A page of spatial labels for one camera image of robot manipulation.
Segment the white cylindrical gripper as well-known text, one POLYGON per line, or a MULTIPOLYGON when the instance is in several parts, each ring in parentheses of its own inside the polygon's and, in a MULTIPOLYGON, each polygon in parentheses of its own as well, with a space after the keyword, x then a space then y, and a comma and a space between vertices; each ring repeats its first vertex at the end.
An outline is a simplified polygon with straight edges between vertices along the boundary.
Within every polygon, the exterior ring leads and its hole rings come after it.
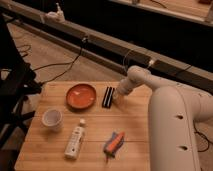
POLYGON ((116 90, 113 92, 112 99, 114 102, 121 100, 121 95, 129 95, 133 89, 137 86, 137 83, 130 80, 129 78, 122 79, 116 90))

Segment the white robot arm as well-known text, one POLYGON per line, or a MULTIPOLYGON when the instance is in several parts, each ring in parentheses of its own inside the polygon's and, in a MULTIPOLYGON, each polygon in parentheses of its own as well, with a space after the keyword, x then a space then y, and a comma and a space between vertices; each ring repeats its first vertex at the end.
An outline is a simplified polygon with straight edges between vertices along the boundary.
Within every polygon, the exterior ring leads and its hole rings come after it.
POLYGON ((131 66, 116 87, 114 99, 141 85, 152 90, 148 103, 150 171, 201 171, 194 123, 213 117, 213 95, 131 66))

